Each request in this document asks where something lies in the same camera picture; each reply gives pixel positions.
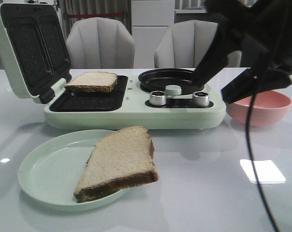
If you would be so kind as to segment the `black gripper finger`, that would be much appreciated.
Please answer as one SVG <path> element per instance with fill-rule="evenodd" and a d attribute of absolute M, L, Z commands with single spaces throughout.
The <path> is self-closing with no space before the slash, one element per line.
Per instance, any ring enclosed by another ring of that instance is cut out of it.
<path fill-rule="evenodd" d="M 191 74 L 192 85 L 203 86 L 225 68 L 229 63 L 228 55 L 241 51 L 241 39 L 241 32 L 233 24 L 219 23 L 208 51 Z"/>
<path fill-rule="evenodd" d="M 292 70 L 283 66 L 256 72 L 248 68 L 221 89 L 222 99 L 231 104 L 255 93 L 287 88 L 292 84 Z"/>

